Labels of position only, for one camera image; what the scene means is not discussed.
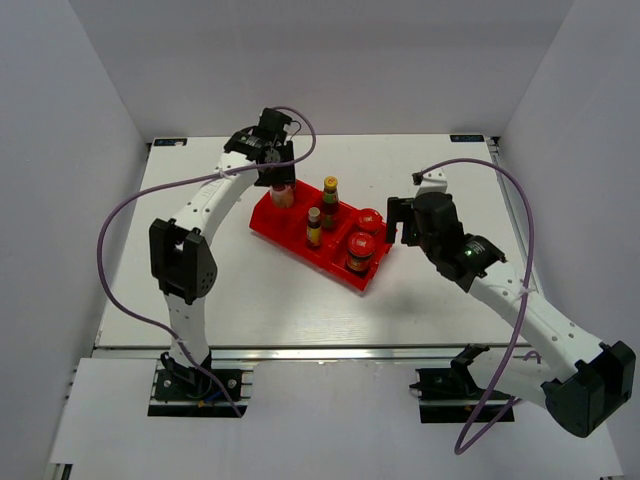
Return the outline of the pink-cap spice shaker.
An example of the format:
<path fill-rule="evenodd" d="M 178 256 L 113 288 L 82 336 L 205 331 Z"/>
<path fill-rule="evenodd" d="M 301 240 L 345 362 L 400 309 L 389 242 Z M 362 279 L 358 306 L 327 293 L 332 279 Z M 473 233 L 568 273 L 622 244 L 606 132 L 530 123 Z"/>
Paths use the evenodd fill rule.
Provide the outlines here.
<path fill-rule="evenodd" d="M 270 189 L 270 197 L 276 208 L 291 208 L 295 203 L 294 187 L 291 184 L 274 185 Z"/>

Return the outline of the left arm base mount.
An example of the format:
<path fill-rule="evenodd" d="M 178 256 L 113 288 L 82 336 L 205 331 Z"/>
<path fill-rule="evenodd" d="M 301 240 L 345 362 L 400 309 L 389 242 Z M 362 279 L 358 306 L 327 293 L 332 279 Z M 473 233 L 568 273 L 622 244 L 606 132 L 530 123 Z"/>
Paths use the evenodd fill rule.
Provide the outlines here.
<path fill-rule="evenodd" d="M 252 395 L 253 371 L 237 368 L 212 369 L 224 385 L 240 415 L 228 401 L 220 386 L 200 372 L 196 385 L 156 366 L 150 391 L 147 415 L 166 418 L 241 418 Z"/>

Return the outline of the red-lid sauce jar front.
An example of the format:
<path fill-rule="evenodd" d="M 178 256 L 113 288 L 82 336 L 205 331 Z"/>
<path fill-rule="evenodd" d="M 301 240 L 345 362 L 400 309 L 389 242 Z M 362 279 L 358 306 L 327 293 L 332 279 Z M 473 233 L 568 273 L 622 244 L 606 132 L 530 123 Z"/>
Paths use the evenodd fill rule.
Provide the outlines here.
<path fill-rule="evenodd" d="M 366 273 L 375 249 L 375 239 L 371 234 L 360 231 L 351 234 L 347 240 L 346 267 L 359 275 Z"/>

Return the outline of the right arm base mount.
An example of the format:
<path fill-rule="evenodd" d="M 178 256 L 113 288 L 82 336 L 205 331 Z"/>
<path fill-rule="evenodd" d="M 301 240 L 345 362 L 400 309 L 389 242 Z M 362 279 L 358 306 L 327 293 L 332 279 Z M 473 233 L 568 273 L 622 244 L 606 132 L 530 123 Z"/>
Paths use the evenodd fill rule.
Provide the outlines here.
<path fill-rule="evenodd" d="M 416 370 L 416 381 L 409 385 L 418 400 L 422 424 L 465 424 L 484 393 L 466 368 L 481 353 L 491 351 L 483 344 L 468 344 L 447 367 Z"/>

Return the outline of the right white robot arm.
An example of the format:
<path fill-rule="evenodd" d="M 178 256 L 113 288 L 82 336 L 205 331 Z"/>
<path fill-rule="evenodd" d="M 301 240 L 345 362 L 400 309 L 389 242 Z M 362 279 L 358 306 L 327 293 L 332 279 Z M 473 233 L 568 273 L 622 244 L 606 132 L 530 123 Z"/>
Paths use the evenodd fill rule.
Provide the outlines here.
<path fill-rule="evenodd" d="M 423 401 L 478 398 L 493 392 L 545 409 L 568 433 L 586 438 L 632 395 L 636 355 L 624 342 L 607 344 L 570 320 L 529 287 L 488 239 L 465 232 L 444 176 L 436 167 L 413 175 L 414 197 L 387 200 L 386 240 L 418 246 L 436 271 L 493 310 L 533 348 L 513 359 L 487 345 L 469 344 L 443 372 L 419 371 L 411 390 Z"/>

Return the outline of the red-lid sauce jar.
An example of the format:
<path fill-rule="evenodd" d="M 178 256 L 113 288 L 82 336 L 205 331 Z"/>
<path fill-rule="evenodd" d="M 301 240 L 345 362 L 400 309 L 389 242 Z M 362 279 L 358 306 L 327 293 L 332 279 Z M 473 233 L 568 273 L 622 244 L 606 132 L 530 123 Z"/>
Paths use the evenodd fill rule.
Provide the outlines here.
<path fill-rule="evenodd" d="M 355 225 L 360 232 L 375 236 L 384 227 L 384 220 L 375 209 L 364 208 L 358 211 Z"/>
<path fill-rule="evenodd" d="M 366 273 L 375 249 L 375 239 L 371 234 L 360 231 L 351 234 L 347 240 L 346 267 L 359 275 Z"/>

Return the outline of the aluminium table front rail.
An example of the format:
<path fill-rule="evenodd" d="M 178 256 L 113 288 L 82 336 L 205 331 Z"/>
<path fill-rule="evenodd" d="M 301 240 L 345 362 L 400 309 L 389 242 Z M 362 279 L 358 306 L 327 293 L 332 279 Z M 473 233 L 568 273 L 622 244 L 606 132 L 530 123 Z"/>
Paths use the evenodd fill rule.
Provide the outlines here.
<path fill-rule="evenodd" d="M 285 347 L 210 347 L 212 361 L 341 361 L 364 360 L 382 362 L 444 361 L 455 357 L 464 344 L 440 346 L 285 346 Z M 159 359 L 165 347 L 98 347 L 92 359 Z"/>

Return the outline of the blue table label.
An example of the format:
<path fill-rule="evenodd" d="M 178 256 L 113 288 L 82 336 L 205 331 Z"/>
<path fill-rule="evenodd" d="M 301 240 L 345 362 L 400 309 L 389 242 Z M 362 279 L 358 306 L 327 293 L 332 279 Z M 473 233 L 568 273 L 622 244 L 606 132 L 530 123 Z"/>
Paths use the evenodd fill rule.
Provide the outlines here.
<path fill-rule="evenodd" d="M 188 142 L 187 138 L 156 138 L 153 142 L 154 147 L 175 147 L 185 146 Z"/>
<path fill-rule="evenodd" d="M 483 135 L 478 134 L 450 134 L 450 141 L 452 143 L 484 143 L 485 138 Z"/>

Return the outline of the left blue table label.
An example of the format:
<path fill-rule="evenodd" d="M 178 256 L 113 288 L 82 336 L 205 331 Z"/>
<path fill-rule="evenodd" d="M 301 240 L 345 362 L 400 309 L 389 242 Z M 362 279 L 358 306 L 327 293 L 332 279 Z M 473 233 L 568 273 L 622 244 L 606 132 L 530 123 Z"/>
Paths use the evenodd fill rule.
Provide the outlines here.
<path fill-rule="evenodd" d="M 153 142 L 154 147 L 175 147 L 185 146 L 188 142 L 187 138 L 156 138 Z"/>

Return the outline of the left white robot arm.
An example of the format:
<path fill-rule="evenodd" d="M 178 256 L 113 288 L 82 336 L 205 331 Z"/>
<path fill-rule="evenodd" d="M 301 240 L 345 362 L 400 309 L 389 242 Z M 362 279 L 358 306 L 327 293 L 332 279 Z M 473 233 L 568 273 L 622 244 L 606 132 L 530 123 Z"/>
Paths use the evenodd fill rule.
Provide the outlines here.
<path fill-rule="evenodd" d="M 161 363 L 188 398 L 201 399 L 215 389 L 207 371 L 211 355 L 205 333 L 205 296 L 218 273 L 210 243 L 249 187 L 295 181 L 295 168 L 284 165 L 294 159 L 287 138 L 292 123 L 282 111 L 264 109 L 255 126 L 234 133 L 223 146 L 220 177 L 205 182 L 170 219 L 156 219 L 150 226 L 151 273 L 177 334 Z"/>

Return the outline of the small tan-cap sauce bottle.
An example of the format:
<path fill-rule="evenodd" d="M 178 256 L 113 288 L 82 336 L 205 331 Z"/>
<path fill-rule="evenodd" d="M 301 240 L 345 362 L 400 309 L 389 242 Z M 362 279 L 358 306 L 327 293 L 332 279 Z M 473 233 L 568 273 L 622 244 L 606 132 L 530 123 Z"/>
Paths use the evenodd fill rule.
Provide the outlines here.
<path fill-rule="evenodd" d="M 306 242 L 310 248 L 321 245 L 322 222 L 321 211 L 318 207 L 311 207 L 307 214 Z"/>

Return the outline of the right blue table label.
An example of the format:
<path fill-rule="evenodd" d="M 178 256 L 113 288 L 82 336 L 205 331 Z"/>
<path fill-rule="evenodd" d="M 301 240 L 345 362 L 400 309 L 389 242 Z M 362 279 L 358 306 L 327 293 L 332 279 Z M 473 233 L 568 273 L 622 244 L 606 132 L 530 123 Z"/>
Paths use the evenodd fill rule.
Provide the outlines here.
<path fill-rule="evenodd" d="M 450 141 L 452 143 L 484 143 L 485 138 L 483 135 L 478 134 L 450 134 Z"/>

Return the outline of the red three-compartment plastic tray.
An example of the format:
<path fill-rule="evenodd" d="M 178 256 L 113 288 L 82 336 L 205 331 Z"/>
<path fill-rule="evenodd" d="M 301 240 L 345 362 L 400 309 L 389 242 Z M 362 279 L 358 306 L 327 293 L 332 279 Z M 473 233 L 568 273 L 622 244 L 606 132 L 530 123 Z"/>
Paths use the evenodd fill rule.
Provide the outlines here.
<path fill-rule="evenodd" d="M 335 226 L 320 229 L 319 243 L 313 245 L 308 235 L 309 211 L 320 208 L 321 204 L 322 191 L 299 181 L 291 207 L 279 208 L 271 195 L 265 194 L 253 209 L 249 227 L 335 280 L 364 291 L 391 250 L 391 245 L 385 242 L 386 224 L 373 209 L 358 209 L 339 202 Z M 349 250 L 349 239 L 356 233 L 371 236 L 365 243 L 371 256 L 364 260 L 364 268 L 359 271 L 349 266 L 355 261 Z"/>

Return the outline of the tall yellow-cap sauce bottle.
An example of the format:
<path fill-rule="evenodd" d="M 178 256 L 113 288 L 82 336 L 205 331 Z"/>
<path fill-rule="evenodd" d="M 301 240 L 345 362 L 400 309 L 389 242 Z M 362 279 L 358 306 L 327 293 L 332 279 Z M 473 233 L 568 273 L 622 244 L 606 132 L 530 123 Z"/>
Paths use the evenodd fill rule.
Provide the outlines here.
<path fill-rule="evenodd" d="M 327 176 L 324 179 L 321 202 L 321 224 L 324 229 L 333 230 L 335 228 L 335 217 L 338 210 L 338 179 L 335 176 Z"/>

